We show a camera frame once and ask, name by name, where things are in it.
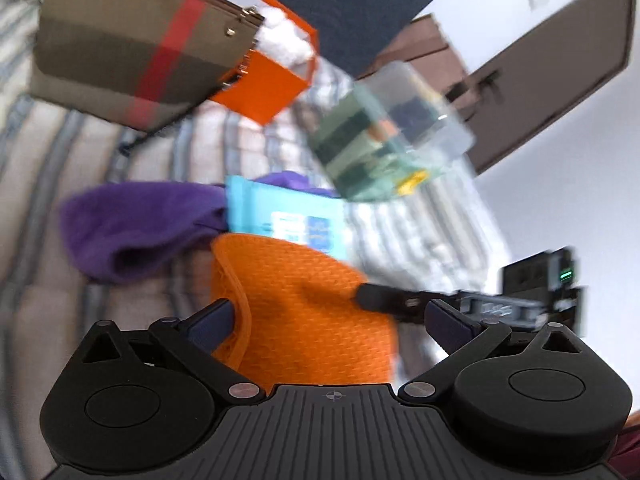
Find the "orange silicone honeycomb mat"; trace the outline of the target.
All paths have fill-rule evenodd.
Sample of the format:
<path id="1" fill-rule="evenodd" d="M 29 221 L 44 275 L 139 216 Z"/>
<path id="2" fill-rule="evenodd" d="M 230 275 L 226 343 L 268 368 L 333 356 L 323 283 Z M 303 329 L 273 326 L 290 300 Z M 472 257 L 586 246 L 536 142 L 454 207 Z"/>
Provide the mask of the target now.
<path id="1" fill-rule="evenodd" d="M 386 384 L 396 327 L 356 303 L 364 276 L 309 247 L 252 234 L 213 241 L 212 297 L 233 307 L 210 354 L 259 387 Z"/>

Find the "purple cloth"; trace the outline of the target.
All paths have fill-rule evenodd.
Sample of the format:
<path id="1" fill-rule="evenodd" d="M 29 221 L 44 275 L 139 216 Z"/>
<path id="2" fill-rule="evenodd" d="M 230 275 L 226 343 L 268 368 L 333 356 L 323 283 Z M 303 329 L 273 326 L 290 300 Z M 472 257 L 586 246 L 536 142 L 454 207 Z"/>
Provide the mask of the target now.
<path id="1" fill-rule="evenodd" d="M 316 188 L 293 171 L 252 181 Z M 316 188 L 331 197 L 337 195 Z M 226 182 L 122 182 L 77 194 L 60 210 L 63 245 L 76 268 L 101 282 L 147 278 L 178 255 L 233 233 Z"/>

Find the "blue wet wipes pack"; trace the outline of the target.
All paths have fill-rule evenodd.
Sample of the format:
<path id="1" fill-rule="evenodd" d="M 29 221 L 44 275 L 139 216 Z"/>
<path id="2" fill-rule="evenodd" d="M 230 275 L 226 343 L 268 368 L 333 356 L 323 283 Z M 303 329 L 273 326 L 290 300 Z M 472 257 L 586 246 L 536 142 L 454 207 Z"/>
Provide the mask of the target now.
<path id="1" fill-rule="evenodd" d="M 247 180 L 226 181 L 229 230 L 286 240 L 344 262 L 352 258 L 346 204 L 316 188 Z"/>

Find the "white plush pig toy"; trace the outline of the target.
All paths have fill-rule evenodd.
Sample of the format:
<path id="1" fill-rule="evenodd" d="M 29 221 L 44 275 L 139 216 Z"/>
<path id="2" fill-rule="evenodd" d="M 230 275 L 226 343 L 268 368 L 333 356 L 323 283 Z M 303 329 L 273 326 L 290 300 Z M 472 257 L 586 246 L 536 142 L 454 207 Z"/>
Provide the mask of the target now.
<path id="1" fill-rule="evenodd" d="M 258 11 L 262 16 L 262 24 L 256 34 L 258 52 L 286 68 L 311 60 L 316 51 L 281 9 L 263 6 Z"/>

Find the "clear plastic storage box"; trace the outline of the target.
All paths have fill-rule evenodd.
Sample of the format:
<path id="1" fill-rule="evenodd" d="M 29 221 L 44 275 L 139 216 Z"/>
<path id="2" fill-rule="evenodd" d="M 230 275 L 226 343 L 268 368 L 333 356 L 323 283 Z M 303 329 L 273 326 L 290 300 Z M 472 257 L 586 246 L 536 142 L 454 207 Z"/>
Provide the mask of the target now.
<path id="1" fill-rule="evenodd" d="M 356 82 L 308 145 L 335 191 L 353 203 L 412 194 L 464 156 L 473 133 L 408 63 Z"/>

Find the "brown paper shopping bag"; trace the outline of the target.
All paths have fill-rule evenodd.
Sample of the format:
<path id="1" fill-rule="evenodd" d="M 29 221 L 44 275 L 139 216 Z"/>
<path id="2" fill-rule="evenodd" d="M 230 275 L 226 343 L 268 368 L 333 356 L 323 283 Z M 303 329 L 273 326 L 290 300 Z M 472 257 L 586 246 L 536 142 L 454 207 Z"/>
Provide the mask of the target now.
<path id="1" fill-rule="evenodd" d="M 394 61 L 409 63 L 451 103 L 462 119 L 471 118 L 480 102 L 477 85 L 432 14 L 426 14 L 406 26 L 376 56 L 359 79 L 370 77 Z"/>

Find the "orange cardboard box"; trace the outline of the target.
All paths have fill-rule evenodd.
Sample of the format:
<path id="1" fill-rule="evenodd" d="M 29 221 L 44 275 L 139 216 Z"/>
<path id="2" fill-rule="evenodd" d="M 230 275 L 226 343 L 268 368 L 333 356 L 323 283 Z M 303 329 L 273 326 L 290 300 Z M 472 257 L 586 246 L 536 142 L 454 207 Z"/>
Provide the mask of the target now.
<path id="1" fill-rule="evenodd" d="M 318 32 L 284 4 L 278 0 L 256 1 L 281 10 L 293 22 L 295 31 L 310 45 L 311 57 L 305 71 L 301 75 L 296 74 L 268 55 L 253 49 L 245 58 L 245 73 L 240 75 L 239 80 L 209 99 L 259 125 L 267 125 L 310 87 L 318 63 L 320 44 Z"/>

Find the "brown plaid zip pouch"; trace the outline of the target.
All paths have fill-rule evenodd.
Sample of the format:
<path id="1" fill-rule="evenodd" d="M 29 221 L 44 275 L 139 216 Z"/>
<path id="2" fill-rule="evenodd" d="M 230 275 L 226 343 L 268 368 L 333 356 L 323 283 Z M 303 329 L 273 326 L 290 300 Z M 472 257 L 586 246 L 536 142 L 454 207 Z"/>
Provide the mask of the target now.
<path id="1" fill-rule="evenodd" d="M 261 24 L 228 0 L 43 0 L 30 92 L 155 132 L 242 77 Z"/>

